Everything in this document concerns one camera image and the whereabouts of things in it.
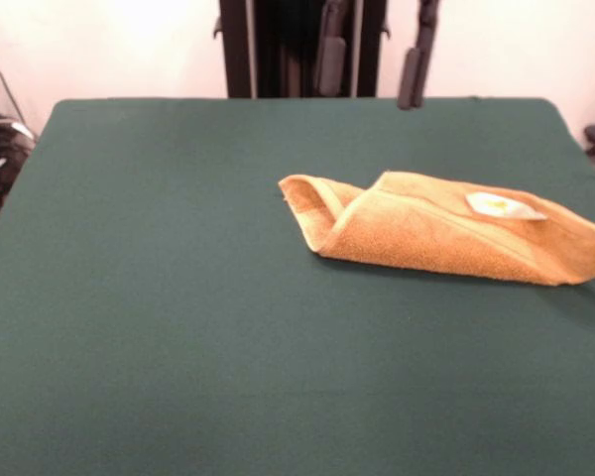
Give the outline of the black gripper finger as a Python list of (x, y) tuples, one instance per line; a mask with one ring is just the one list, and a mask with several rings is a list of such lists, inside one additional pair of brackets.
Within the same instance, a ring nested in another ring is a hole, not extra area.
[(406, 52), (397, 100), (401, 110), (422, 107), (437, 28), (437, 1), (422, 0), (418, 5), (416, 44)]
[(320, 18), (313, 86), (320, 95), (338, 95), (346, 54), (346, 1), (325, 1)]

